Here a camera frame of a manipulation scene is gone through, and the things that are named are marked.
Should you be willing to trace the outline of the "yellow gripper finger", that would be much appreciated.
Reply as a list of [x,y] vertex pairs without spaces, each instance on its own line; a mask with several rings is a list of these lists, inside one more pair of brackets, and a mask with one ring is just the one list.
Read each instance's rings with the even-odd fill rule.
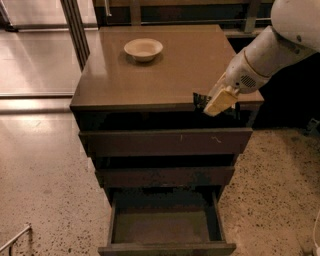
[[204,113],[209,116],[217,116],[238,101],[238,89],[231,86],[215,86],[210,92],[211,99],[204,108]]
[[226,73],[223,73],[218,81],[214,84],[211,90],[208,93],[209,97],[213,97],[216,93],[218,93],[224,85]]

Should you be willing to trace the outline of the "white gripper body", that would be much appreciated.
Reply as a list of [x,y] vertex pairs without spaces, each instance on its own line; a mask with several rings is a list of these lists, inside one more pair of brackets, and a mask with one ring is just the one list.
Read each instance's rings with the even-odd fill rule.
[[239,94],[253,93],[269,80],[269,77],[258,74],[250,66],[244,50],[231,60],[225,74],[225,83]]

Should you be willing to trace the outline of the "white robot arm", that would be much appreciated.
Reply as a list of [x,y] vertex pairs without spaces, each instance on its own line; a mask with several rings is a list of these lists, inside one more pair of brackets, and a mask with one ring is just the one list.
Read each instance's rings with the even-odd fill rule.
[[208,93],[204,113],[216,116],[281,69],[320,51],[320,0],[275,0],[271,24],[230,61]]

